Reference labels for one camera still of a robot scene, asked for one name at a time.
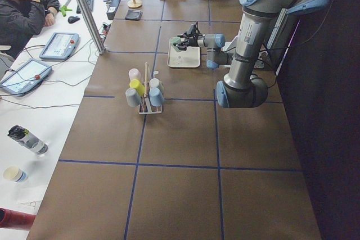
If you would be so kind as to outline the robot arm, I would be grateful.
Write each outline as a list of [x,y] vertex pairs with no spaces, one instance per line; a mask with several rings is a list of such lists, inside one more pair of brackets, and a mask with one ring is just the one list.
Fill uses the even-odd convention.
[[205,47],[208,50],[207,66],[216,69],[229,65],[230,70],[223,80],[217,82],[217,101],[223,108],[252,108],[261,105],[268,97],[265,81],[253,75],[270,21],[283,9],[288,14],[301,15],[318,11],[330,0],[239,0],[242,19],[234,53],[225,53],[222,34],[201,34],[197,24],[170,40],[176,51],[188,47]]

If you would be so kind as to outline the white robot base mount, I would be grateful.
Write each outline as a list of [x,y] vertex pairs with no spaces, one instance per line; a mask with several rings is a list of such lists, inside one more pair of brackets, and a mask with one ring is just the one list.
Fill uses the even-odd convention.
[[[221,49],[221,51],[227,53],[234,53],[235,49],[236,49],[236,42],[225,42],[225,46]],[[258,60],[255,62],[254,68],[255,69],[265,68],[265,63],[262,60],[261,56],[259,56]]]

